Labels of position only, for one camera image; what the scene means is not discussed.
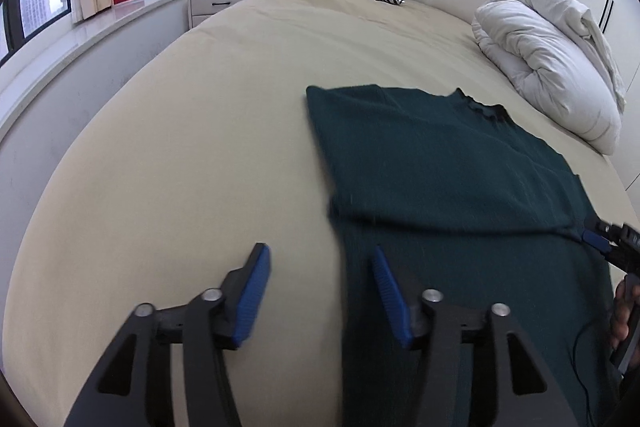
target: metal screw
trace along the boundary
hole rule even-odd
[[[154,306],[153,304],[149,304],[149,303],[139,304],[138,306],[136,306],[136,310],[134,311],[134,313],[138,317],[148,317],[153,312],[154,312]]]
[[[511,308],[509,308],[506,304],[496,302],[493,306],[491,306],[491,311],[494,312],[494,314],[498,315],[498,317],[506,317],[511,313]]]
[[[444,299],[444,295],[438,290],[429,288],[428,290],[422,292],[422,298],[429,302],[440,302]]]
[[[209,288],[204,290],[201,296],[204,301],[219,301],[222,299],[222,292],[218,288]]]

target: beige bed sheet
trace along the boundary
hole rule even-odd
[[[245,0],[143,68],[47,185],[2,340],[40,427],[63,424],[137,303],[187,302],[256,241],[271,246],[273,274],[253,336],[226,357],[243,424],[339,425],[341,261],[305,87],[369,83],[501,103],[564,155],[602,217],[638,223],[610,162],[519,97],[462,20],[414,2]]]

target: window frame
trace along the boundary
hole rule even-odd
[[[71,0],[67,0],[66,4],[66,10],[55,17],[52,17],[34,32],[26,36],[24,34],[24,29],[22,28],[20,0],[2,0],[2,23],[4,23],[4,34],[6,36],[6,43],[9,48],[9,52],[4,57],[0,58],[0,66],[15,55],[16,52],[18,52],[27,42],[33,39],[41,31],[51,26],[54,22],[62,19],[65,15],[71,13]]]

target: white duvet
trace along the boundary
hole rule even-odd
[[[591,11],[576,0],[489,0],[472,24],[482,52],[537,110],[613,154],[625,88]]]

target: drawer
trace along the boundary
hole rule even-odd
[[[211,17],[211,15],[194,15],[193,17],[191,17],[191,27],[195,28],[198,24],[204,22],[209,17]]]
[[[213,15],[241,0],[191,0],[191,15]]]

